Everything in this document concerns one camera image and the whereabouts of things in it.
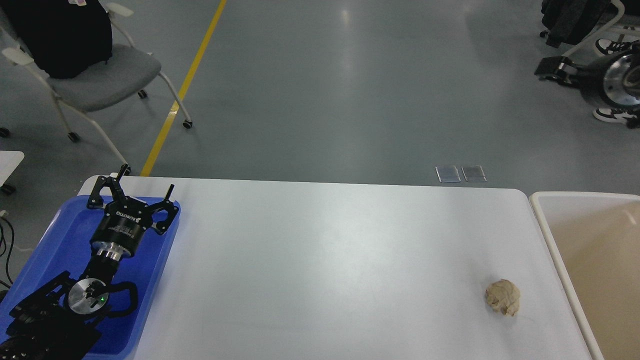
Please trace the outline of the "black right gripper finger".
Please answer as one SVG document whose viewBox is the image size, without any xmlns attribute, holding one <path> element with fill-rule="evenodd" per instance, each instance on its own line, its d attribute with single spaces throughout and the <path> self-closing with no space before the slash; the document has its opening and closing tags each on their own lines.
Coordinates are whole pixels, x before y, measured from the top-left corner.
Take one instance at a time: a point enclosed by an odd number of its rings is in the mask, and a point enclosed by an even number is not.
<svg viewBox="0 0 640 360">
<path fill-rule="evenodd" d="M 578 70 L 580 66 L 569 57 L 555 55 L 540 59 L 534 76 L 540 81 L 550 81 L 558 85 L 580 85 Z"/>
</svg>

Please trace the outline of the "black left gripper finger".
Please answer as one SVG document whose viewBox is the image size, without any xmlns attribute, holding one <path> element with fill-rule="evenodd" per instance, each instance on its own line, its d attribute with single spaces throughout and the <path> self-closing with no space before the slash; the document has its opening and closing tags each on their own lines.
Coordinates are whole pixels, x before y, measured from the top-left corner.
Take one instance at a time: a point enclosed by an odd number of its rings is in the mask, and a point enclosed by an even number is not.
<svg viewBox="0 0 640 360">
<path fill-rule="evenodd" d="M 173 224 L 174 219 L 178 216 L 179 207 L 171 200 L 171 195 L 174 191 L 174 184 L 170 184 L 164 198 L 155 204 L 155 213 L 165 213 L 166 217 L 155 222 L 155 232 L 158 235 L 164 235 L 170 226 Z"/>
<path fill-rule="evenodd" d="M 112 202 L 105 203 L 101 196 L 103 188 L 110 190 Z M 87 208 L 90 210 L 99 208 L 103 210 L 128 210 L 129 200 L 121 187 L 121 179 L 119 177 L 98 176 L 87 199 Z"/>
</svg>

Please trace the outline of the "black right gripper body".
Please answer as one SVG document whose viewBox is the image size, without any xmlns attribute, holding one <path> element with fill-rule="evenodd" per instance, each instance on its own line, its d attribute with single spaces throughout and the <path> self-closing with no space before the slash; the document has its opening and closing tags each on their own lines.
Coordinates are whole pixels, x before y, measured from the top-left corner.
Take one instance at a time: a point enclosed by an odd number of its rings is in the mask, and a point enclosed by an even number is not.
<svg viewBox="0 0 640 360">
<path fill-rule="evenodd" d="M 580 95 L 598 108 L 639 109 L 639 52 L 628 50 L 600 57 L 577 73 Z"/>
</svg>

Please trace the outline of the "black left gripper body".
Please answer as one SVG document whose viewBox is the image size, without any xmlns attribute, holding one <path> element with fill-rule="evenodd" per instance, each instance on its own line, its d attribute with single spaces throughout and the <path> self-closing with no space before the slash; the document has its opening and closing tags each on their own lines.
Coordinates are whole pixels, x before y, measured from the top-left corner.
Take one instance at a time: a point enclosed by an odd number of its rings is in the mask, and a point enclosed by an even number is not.
<svg viewBox="0 0 640 360">
<path fill-rule="evenodd" d="M 147 231 L 158 235 L 155 223 L 163 220 L 166 213 L 155 213 L 155 204 L 162 199 L 156 198 L 154 203 L 149 202 L 150 198 L 127 196 L 127 199 L 128 209 L 103 210 L 103 218 L 89 240 L 93 256 L 112 260 L 132 258 Z"/>
</svg>

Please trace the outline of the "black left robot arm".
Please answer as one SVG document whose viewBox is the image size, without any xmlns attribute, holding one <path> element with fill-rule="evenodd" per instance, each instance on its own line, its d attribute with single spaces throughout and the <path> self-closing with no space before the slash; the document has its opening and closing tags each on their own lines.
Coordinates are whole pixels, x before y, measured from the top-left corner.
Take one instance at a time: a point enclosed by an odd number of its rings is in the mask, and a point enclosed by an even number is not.
<svg viewBox="0 0 640 360">
<path fill-rule="evenodd" d="M 1 302 L 3 360 L 125 360 L 140 341 L 179 203 L 101 175 L 66 201 Z"/>
</svg>

